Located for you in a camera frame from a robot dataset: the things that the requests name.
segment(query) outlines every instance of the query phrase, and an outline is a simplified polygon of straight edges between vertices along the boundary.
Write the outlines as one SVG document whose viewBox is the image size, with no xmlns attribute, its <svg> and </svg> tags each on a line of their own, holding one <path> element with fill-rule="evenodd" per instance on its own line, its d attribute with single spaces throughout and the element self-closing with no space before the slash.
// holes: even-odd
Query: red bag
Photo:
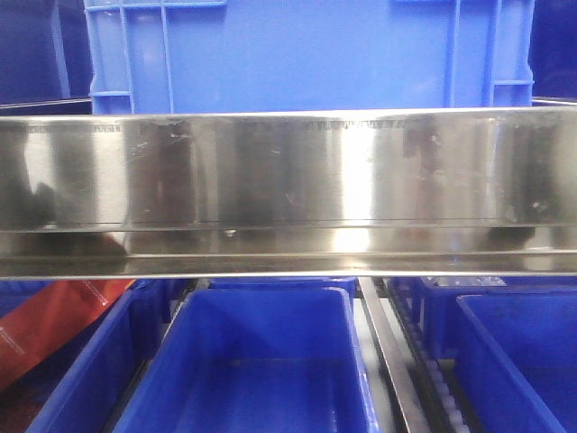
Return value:
<svg viewBox="0 0 577 433">
<path fill-rule="evenodd" d="M 93 323 L 133 282 L 55 281 L 0 318 L 0 392 Z"/>
</svg>

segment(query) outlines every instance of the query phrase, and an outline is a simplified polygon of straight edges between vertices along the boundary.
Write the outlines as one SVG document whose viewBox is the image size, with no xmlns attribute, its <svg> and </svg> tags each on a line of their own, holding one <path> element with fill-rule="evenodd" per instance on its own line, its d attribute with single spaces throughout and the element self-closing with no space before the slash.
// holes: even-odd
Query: blue plastic crate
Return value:
<svg viewBox="0 0 577 433">
<path fill-rule="evenodd" d="M 200 290 L 114 432 L 377 433 L 344 290 Z"/>
<path fill-rule="evenodd" d="M 535 95 L 577 98 L 577 2 L 536 3 L 531 41 Z"/>
<path fill-rule="evenodd" d="M 356 277 L 244 277 L 216 278 L 210 281 L 210 289 L 327 289 L 337 287 L 349 294 L 351 306 L 357 292 Z"/>
<path fill-rule="evenodd" d="M 30 297 L 45 284 L 0 284 L 0 302 L 7 293 Z M 174 280 L 137 281 L 97 322 L 28 372 L 16 386 L 30 390 L 41 409 L 26 431 L 100 432 L 141 362 L 160 345 L 167 291 L 174 297 L 183 289 Z"/>
<path fill-rule="evenodd" d="M 577 277 L 402 277 L 392 279 L 389 286 L 401 298 L 409 320 L 418 324 L 429 355 L 441 359 L 457 353 L 458 296 L 548 291 L 553 286 L 577 292 Z"/>
<path fill-rule="evenodd" d="M 487 433 L 577 431 L 577 295 L 463 296 L 455 373 Z"/>
<path fill-rule="evenodd" d="M 0 29 L 0 105 L 88 96 L 82 0 L 3 1 Z"/>
<path fill-rule="evenodd" d="M 527 106 L 535 0 L 86 0 L 94 112 Z"/>
</svg>

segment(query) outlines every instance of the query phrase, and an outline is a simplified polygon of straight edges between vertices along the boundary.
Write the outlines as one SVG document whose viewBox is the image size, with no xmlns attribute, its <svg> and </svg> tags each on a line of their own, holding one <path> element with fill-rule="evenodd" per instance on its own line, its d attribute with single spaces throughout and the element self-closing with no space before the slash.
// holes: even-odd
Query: reflective metal surface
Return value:
<svg viewBox="0 0 577 433">
<path fill-rule="evenodd" d="M 0 276 L 575 272 L 577 109 L 0 117 Z"/>
<path fill-rule="evenodd" d="M 431 433 L 425 412 L 419 403 L 417 391 L 408 374 L 407 366 L 393 335 L 385 311 L 380 304 L 376 287 L 370 278 L 360 278 L 367 318 L 379 348 L 383 373 L 389 378 L 395 393 L 398 411 L 407 433 Z"/>
</svg>

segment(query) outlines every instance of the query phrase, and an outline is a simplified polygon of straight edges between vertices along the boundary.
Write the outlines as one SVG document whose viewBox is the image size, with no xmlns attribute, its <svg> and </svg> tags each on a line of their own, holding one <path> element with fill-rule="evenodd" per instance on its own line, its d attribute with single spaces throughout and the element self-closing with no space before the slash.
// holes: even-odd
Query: plastic container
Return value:
<svg viewBox="0 0 577 433">
<path fill-rule="evenodd" d="M 531 41 L 535 95 L 577 98 L 577 2 L 536 3 Z"/>
<path fill-rule="evenodd" d="M 82 0 L 2 2 L 0 29 L 0 105 L 88 96 Z"/>
<path fill-rule="evenodd" d="M 50 281 L 0 281 L 0 318 L 49 283 Z"/>
<path fill-rule="evenodd" d="M 0 394 L 0 400 L 24 398 L 18 410 L 38 411 L 29 433 L 102 431 L 141 363 L 160 345 L 166 293 L 176 295 L 175 282 L 137 281 L 102 318 Z M 30 296 L 45 281 L 10 284 L 12 291 Z M 182 283 L 177 287 L 184 289 Z"/>
<path fill-rule="evenodd" d="M 114 432 L 377 433 L 344 290 L 200 290 Z"/>
<path fill-rule="evenodd" d="M 326 289 L 338 287 L 346 290 L 354 303 L 359 280 L 356 277 L 244 277 L 216 278 L 210 281 L 210 289 Z"/>
<path fill-rule="evenodd" d="M 86 0 L 96 114 L 527 106 L 535 0 Z"/>
<path fill-rule="evenodd" d="M 409 320 L 418 324 L 423 343 L 435 359 L 457 354 L 460 295 L 490 292 L 549 291 L 553 286 L 577 292 L 576 277 L 394 278 L 389 285 L 402 299 Z"/>
<path fill-rule="evenodd" d="M 457 302 L 463 315 L 455 373 L 485 431 L 577 431 L 577 296 Z"/>
</svg>

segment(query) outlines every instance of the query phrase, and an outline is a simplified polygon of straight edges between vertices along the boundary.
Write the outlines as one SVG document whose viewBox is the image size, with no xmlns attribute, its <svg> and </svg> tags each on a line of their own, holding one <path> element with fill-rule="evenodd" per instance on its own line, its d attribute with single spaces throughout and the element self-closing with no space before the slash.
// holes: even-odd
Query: stainless steel rail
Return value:
<svg viewBox="0 0 577 433">
<path fill-rule="evenodd" d="M 0 118 L 0 278 L 570 273 L 577 109 Z"/>
<path fill-rule="evenodd" d="M 363 306 L 371 322 L 382 361 L 382 371 L 388 376 L 390 387 L 395 393 L 403 428 L 407 433 L 431 433 L 403 355 L 380 304 L 375 285 L 371 278 L 367 277 L 360 278 L 359 283 L 364 298 Z"/>
</svg>

